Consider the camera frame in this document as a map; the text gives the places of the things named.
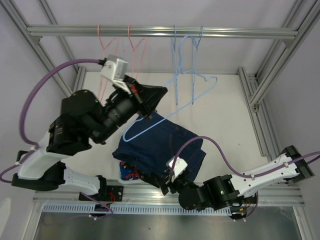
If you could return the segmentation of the black white patterned trousers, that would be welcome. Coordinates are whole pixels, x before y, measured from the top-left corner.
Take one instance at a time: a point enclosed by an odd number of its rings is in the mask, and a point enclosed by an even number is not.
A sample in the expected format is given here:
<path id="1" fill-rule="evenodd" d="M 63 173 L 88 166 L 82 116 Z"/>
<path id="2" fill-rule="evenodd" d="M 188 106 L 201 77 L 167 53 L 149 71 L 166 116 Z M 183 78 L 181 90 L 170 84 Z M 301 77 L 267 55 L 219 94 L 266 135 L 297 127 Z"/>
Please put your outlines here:
<path id="1" fill-rule="evenodd" d="M 135 167 L 138 170 L 138 173 L 140 175 L 140 179 L 148 184 L 151 184 L 153 186 L 155 186 L 156 188 L 160 188 L 159 187 L 159 180 L 160 177 L 158 177 L 157 175 L 155 175 L 153 172 L 151 174 L 146 174 L 144 172 L 142 172 L 140 169 L 138 169 L 137 167 Z"/>

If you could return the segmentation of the blue hanger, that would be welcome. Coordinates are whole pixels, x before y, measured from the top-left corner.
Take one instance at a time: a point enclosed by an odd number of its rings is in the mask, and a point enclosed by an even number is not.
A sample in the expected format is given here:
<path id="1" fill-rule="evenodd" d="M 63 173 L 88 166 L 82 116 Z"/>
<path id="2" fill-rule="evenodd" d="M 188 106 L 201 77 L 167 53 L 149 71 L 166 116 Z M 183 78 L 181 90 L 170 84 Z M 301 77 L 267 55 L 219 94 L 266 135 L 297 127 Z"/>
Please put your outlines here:
<path id="1" fill-rule="evenodd" d="M 194 51 L 192 50 L 191 53 L 191 61 L 192 61 L 192 70 L 188 70 L 188 71 L 183 71 L 183 57 L 182 57 L 182 53 L 181 53 L 181 48 L 182 45 L 184 43 L 184 41 L 187 38 L 191 38 L 191 42 L 192 42 L 192 46 L 195 47 L 195 56 L 194 56 Z M 145 132 L 147 132 L 148 130 L 152 129 L 153 127 L 157 126 L 158 124 L 164 122 L 165 120 L 169 119 L 170 117 L 172 117 L 173 115 L 177 114 L 179 111 L 181 111 L 182 109 L 184 109 L 185 107 L 189 106 L 190 104 L 194 104 L 194 102 L 199 99 L 200 97 L 202 97 L 203 95 L 205 95 L 206 93 L 208 93 L 210 90 L 212 90 L 217 82 L 218 82 L 218 78 L 216 76 L 210 76 L 210 77 L 205 77 L 204 75 L 201 75 L 197 72 L 197 61 L 198 61 L 198 50 L 199 50 L 199 45 L 200 45 L 200 41 L 202 39 L 202 33 L 200 34 L 199 40 L 196 41 L 196 38 L 190 34 L 185 35 L 182 40 L 179 43 L 178 46 L 178 55 L 179 55 L 179 66 L 177 68 L 177 59 L 176 59 L 176 37 L 173 39 L 171 39 L 171 44 L 172 44 L 172 50 L 173 50 L 173 65 L 174 65 L 174 78 L 168 80 L 163 86 L 166 87 L 167 85 L 169 85 L 171 82 L 174 82 L 174 90 L 175 90 L 175 103 L 176 105 L 178 105 L 179 102 L 179 96 L 178 96 L 178 77 L 180 75 L 186 75 L 186 74 L 191 74 L 191 101 L 189 103 L 187 103 L 186 105 L 184 105 L 183 107 L 179 108 L 178 110 L 176 110 L 175 112 L 169 114 L 167 117 L 164 117 L 163 119 L 159 120 L 158 122 L 156 122 L 155 124 L 151 125 L 150 127 L 146 128 L 145 130 L 142 130 L 140 133 L 136 134 L 135 136 L 132 136 L 129 139 L 126 139 L 126 134 L 129 131 L 129 129 L 137 122 L 142 121 L 144 118 L 137 118 L 130 127 L 128 127 L 126 129 L 126 131 L 124 132 L 123 136 L 122 136 L 122 140 L 124 142 L 130 142 L 133 139 L 137 138 L 138 136 L 144 134 Z M 198 77 L 203 78 L 203 80 L 205 82 L 208 82 L 211 79 L 215 80 L 215 83 L 213 86 L 211 86 L 209 89 L 207 89 L 206 91 L 204 91 L 202 94 L 200 94 L 199 96 L 195 97 L 195 75 L 197 75 Z"/>
<path id="2" fill-rule="evenodd" d="M 192 68 L 193 73 L 191 75 L 191 104 L 194 105 L 195 103 L 195 83 L 196 83 L 196 73 L 197 73 L 197 65 L 198 65 L 198 52 L 199 52 L 199 45 L 203 37 L 204 26 L 201 26 L 201 33 L 199 34 L 198 41 L 195 42 L 195 55 L 192 55 Z"/>
<path id="3" fill-rule="evenodd" d="M 173 64 L 173 82 L 174 82 L 174 94 L 175 94 L 175 104 L 179 104 L 179 93 L 178 93 L 178 68 L 177 68 L 177 56 L 176 56 L 176 40 L 177 40 L 177 28 L 173 25 L 173 37 L 171 38 L 171 54 L 172 54 L 172 64 Z"/>

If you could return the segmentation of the white plastic basket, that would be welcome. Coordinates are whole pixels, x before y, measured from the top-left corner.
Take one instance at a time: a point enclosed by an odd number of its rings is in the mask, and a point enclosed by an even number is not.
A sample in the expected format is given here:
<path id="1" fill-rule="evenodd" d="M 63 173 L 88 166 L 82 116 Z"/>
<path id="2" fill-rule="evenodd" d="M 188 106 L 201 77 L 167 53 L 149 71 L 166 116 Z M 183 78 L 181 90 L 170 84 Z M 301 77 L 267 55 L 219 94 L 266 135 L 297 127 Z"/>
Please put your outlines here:
<path id="1" fill-rule="evenodd" d="M 143 182 L 138 170 L 124 161 L 119 163 L 117 180 L 124 185 L 140 184 Z"/>

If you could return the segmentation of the navy blue trousers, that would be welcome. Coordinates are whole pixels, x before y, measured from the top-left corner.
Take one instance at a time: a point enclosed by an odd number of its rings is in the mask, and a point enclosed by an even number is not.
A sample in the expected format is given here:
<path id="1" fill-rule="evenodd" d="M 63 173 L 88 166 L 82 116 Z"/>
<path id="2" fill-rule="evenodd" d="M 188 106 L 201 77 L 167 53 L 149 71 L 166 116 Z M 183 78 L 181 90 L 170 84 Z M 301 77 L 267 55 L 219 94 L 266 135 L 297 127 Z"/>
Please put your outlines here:
<path id="1" fill-rule="evenodd" d="M 135 123 L 125 138 L 130 139 L 163 118 L 153 112 L 151 118 Z M 112 156 L 120 162 L 134 165 L 145 174 L 154 173 L 162 177 L 167 170 L 166 163 L 175 157 L 182 145 L 196 136 L 192 131 L 165 119 L 129 142 L 124 142 L 121 138 Z"/>

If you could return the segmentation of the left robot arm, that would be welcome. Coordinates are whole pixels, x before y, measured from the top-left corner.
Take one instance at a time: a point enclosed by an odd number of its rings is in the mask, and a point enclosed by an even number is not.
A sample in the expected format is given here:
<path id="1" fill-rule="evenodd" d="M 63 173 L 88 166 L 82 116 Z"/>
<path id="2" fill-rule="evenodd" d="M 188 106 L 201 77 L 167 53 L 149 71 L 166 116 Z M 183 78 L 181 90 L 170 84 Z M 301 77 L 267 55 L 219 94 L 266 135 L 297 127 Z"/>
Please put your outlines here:
<path id="1" fill-rule="evenodd" d="M 128 91 L 116 86 L 105 104 L 86 89 L 64 98 L 60 116 L 50 125 L 38 147 L 20 154 L 23 163 L 13 175 L 11 185 L 39 192 L 65 187 L 98 201 L 105 199 L 110 189 L 103 176 L 81 174 L 62 160 L 90 150 L 90 141 L 104 145 L 135 114 L 150 117 L 168 91 L 163 86 L 140 84 L 127 75 L 124 84 Z"/>

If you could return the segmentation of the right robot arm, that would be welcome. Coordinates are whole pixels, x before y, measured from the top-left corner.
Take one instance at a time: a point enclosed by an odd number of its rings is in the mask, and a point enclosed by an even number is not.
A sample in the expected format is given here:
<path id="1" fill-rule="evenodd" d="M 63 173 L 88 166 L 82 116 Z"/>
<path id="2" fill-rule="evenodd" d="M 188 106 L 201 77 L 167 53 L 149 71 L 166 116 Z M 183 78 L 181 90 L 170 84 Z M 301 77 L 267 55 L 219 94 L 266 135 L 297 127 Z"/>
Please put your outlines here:
<path id="1" fill-rule="evenodd" d="M 188 180 L 187 164 L 183 159 L 172 175 L 164 178 L 160 184 L 163 195 L 178 193 L 179 205 L 187 211 L 202 211 L 212 208 L 215 211 L 244 205 L 257 192 L 281 181 L 294 183 L 309 179 L 315 174 L 310 163 L 320 158 L 319 152 L 302 156 L 293 145 L 286 147 L 274 160 L 250 169 L 241 174 L 216 176 L 197 185 Z"/>

